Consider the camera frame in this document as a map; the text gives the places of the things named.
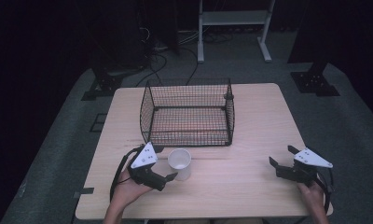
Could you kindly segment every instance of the metal stand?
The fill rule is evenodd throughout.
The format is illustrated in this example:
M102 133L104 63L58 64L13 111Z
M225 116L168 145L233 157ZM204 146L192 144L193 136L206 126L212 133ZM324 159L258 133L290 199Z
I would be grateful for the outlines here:
M82 101L93 101L100 96L113 96L117 90L123 77L112 77L104 69L104 63L99 53L90 55L90 66L96 78L90 86L90 90L86 91L82 97Z
M262 36L258 38L265 62L271 62L271 57L266 47L265 41L269 30L271 15L275 0L270 0L268 10L255 11L203 11L203 0L200 0L199 7L199 42L198 42L198 62L204 63L203 47L203 26L205 25L249 25L263 24Z
M329 85L323 76L327 62L315 62L308 72L292 72L291 76L302 93L315 93L317 96L339 96L334 86Z

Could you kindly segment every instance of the white metal frame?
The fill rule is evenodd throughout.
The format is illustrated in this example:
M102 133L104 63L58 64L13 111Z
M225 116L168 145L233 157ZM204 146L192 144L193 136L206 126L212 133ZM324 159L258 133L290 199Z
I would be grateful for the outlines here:
M263 24L262 36L257 38L265 62L271 62L271 57L266 47L266 37L269 30L271 15L275 0L270 0L268 10L255 11L203 11L203 0L199 6L199 42L198 42L198 62L204 63L203 46L203 26L205 25L245 25Z

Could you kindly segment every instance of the dark background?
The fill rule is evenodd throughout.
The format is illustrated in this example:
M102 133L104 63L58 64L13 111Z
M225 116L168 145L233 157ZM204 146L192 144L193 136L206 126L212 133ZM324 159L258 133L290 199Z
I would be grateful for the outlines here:
M178 24L179 29L197 29L198 1L155 2L136 22L150 26L155 36L176 48L172 27ZM214 8L215 3L207 1L205 6ZM224 9L258 9L267 3L229 1ZM137 8L141 9L141 4L148 3L139 1ZM101 9L98 0L0 1L0 220L68 92L90 67L89 55L97 50L97 43L117 63L133 63L125 61L131 51L122 42L114 43L114 35L127 40L138 34L111 30L117 27L109 26ZM119 27L124 25L122 19L118 22ZM326 55L373 111L373 1L277 0L271 31L298 27L289 62L307 63Z

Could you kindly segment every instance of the black cable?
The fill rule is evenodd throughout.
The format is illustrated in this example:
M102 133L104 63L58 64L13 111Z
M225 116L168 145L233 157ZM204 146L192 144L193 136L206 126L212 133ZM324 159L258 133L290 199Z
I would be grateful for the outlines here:
M335 180L331 169L329 169L329 177L331 179L331 188L333 188L335 186Z
M219 45L223 44L225 42L228 42L233 39L233 34L230 34L229 37L226 37L225 35L215 35L215 34L207 34L204 36L203 41L205 44L211 44L211 45Z
M122 169L123 167L125 166L126 164L126 161L128 160L129 156L134 153L134 152L138 152L139 150L143 149L144 145L141 145L139 147L136 147L134 149L132 149L130 152L128 152L126 155L123 156L122 158L122 161L120 162L119 164L119 167L117 168L117 171L114 175L114 179L113 179L113 182L111 184L111 188L110 188L110 202L112 200L112 197L114 195L114 190L115 190L115 187L119 184L117 182L117 179L119 178L120 174L122 173Z
M164 56L162 56L162 55L160 55L160 54L157 54L157 56L159 56L159 57L161 57L162 59L164 59L164 64L163 64L163 66L160 67L158 70L153 70L152 67L151 67L151 69L153 70L153 72L150 73L150 74L148 74L148 75L146 75L145 77L141 78L140 81L137 82L137 84L135 85L135 87L138 87L138 86L140 85L140 83L143 82L146 78L148 78L148 77L150 77L150 76L152 76L152 75L154 75L154 74L157 74L158 71L160 71L162 68L164 68L164 66L166 66L166 64L167 64L167 59L166 59L166 57L164 57Z
M319 171L317 171L317 175L320 178L320 180L322 180L324 182L324 185L327 188L328 185L326 184L326 179L325 179L324 175L322 173L320 173Z
M195 57L195 59L196 59L196 66L195 66L195 68L193 69L192 74L189 76L189 78L187 79L187 82L186 82L186 85L188 85L190 79L193 78L193 76L194 76L195 73L196 73L196 70L198 70L198 66L199 66L198 56L197 56L196 53L195 53L193 50L191 50L191 49L184 49L184 48L180 48L180 49L187 50L187 51L191 52L191 53L193 54L193 56Z
M221 6L221 8L219 9L219 11L222 11L222 9L224 8L224 5L225 5L226 2L227 2L227 0L224 0L224 1L223 1L222 6ZM218 7L218 3L219 3L219 0L216 1L213 11L217 11L216 8ZM207 28L205 28L205 29L203 30L203 33L205 33L208 29L210 29L210 27L211 27L211 26L208 26ZM194 31L193 33L195 33L195 34L193 34L193 35L191 35L191 36L189 36L189 37L187 37L187 38L185 38L185 39L179 41L179 42L178 42L179 46L183 46L183 45L191 44L193 40L196 40L196 39L199 38L198 31ZM218 41L216 44L220 44L220 43L223 43L223 42L226 42L226 41L229 41L229 40L233 39L233 35L231 36L231 38L226 38L224 35L219 35L219 36L224 37L224 40ZM166 48L164 48L164 49L159 50L159 52L164 52L164 51L166 51L166 50L169 50L169 48L166 47Z
M121 180L121 181L117 182L117 185L120 185L121 183L124 183L124 182L126 182L126 181L128 181L128 180L130 180L130 179L131 179L131 177L126 178L126 179L124 179L124 180Z
M315 183L317 183L321 189L323 189L324 191L324 195L325 195L325 204L324 204L324 210L325 210L325 213L328 212L328 209L329 209L329 203L330 203L330 200L331 200L331 193L328 192L328 189L325 187L325 185L323 184L323 182L321 182L321 180L319 180L318 178L315 178L314 179Z

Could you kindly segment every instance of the wrist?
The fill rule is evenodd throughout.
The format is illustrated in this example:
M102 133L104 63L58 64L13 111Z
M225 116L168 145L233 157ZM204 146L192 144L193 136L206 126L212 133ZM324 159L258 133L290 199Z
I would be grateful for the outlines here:
M114 194L114 197L113 197L108 209L110 209L112 212L120 213L120 212L123 212L123 210L125 210L125 208L128 205L129 204L127 203L127 200L124 199L122 197L122 195Z
M322 206L311 207L309 212L311 214L314 224L328 224L329 223L325 210Z
M104 224L118 224L122 219L123 210L126 208L126 204L119 200L111 201L107 208L104 218Z

